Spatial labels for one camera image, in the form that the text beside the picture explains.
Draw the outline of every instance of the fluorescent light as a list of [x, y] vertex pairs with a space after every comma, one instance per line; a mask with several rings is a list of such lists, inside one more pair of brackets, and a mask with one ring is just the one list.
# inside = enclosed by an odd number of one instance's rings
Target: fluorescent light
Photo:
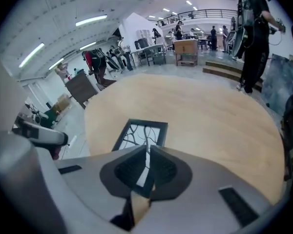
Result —
[[97, 21], [97, 20], [101, 20], [101, 19], [105, 19], [105, 18], [107, 18], [107, 15], [103, 15], [103, 16], [99, 16], [99, 17], [95, 17], [95, 18], [89, 18], [89, 19], [77, 22], [76, 26], [80, 26], [85, 23], [89, 23], [89, 22], [93, 22], [93, 21]]
[[96, 44], [97, 42], [95, 41], [95, 42], [93, 42], [93, 43], [90, 43], [90, 44], [88, 44], [88, 45], [86, 45], [86, 46], [84, 46], [84, 47], [81, 47], [79, 50], [82, 50], [82, 49], [85, 49], [85, 48], [87, 48], [87, 47], [90, 47], [91, 45], [94, 45], [94, 44]]
[[19, 68], [22, 68], [28, 61], [31, 59], [42, 47], [44, 46], [43, 43], [40, 43], [37, 48], [35, 48], [30, 54], [21, 62]]
[[58, 60], [56, 63], [54, 63], [51, 67], [49, 67], [49, 70], [54, 68], [56, 65], [58, 65], [61, 61], [63, 61], [64, 58], [61, 58], [60, 60]]

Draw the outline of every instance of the floor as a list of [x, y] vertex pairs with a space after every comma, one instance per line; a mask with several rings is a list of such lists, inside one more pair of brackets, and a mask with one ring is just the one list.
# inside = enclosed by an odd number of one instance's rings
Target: floor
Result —
[[[158, 74], [158, 75], [171, 75], [185, 78], [192, 78], [204, 81], [217, 82], [218, 85], [235, 89], [237, 82], [227, 78], [215, 76], [212, 74], [203, 73], [203, 66], [205, 61], [217, 61], [224, 64], [232, 65], [236, 68], [243, 67], [243, 64], [232, 60], [231, 56], [220, 51], [209, 52], [199, 51], [198, 53], [198, 65], [195, 67], [176, 66], [175, 57], [172, 51], [167, 53], [167, 64], [165, 65], [143, 65], [137, 66], [133, 71], [123, 71], [107, 73], [105, 78], [120, 80], [124, 77], [136, 75], [136, 74]], [[276, 126], [280, 129], [281, 116], [268, 108], [261, 98], [261, 94], [254, 90], [252, 95], [258, 103], [260, 103], [271, 115]], [[54, 128], [55, 130], [65, 132], [68, 135], [69, 146], [62, 147], [60, 152], [60, 159], [76, 158], [89, 156], [89, 148], [85, 139], [84, 131], [84, 110], [82, 107], [72, 98], [71, 105], [68, 107], [65, 115]]]

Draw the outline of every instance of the metal railing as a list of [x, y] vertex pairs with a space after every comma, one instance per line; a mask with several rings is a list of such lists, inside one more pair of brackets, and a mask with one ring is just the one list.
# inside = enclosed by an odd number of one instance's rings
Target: metal railing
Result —
[[223, 10], [223, 9], [209, 9], [209, 10], [193, 10], [188, 12], [183, 12], [178, 15], [171, 15], [170, 17], [161, 19], [157, 21], [159, 27], [177, 23], [178, 21], [185, 21], [190, 19], [199, 18], [227, 18], [237, 17], [236, 10]]

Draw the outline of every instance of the round wooden tabletop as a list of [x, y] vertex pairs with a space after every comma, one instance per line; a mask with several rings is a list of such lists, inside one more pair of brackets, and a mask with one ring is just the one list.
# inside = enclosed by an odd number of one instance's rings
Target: round wooden tabletop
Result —
[[189, 78], [134, 75], [94, 96], [84, 117], [91, 155], [111, 152], [130, 118], [167, 122], [166, 147], [227, 167], [271, 204], [282, 196], [277, 127], [260, 104], [235, 90]]

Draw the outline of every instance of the stairs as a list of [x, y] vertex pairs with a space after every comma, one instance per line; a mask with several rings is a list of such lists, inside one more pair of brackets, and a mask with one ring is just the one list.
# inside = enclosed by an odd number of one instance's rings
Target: stairs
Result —
[[[205, 67], [203, 67], [203, 73], [221, 76], [221, 77], [228, 78], [238, 82], [242, 74], [242, 69], [228, 66], [219, 62], [206, 61], [206, 65]], [[262, 87], [263, 87], [263, 80], [261, 78], [255, 84], [254, 89], [261, 92]]]

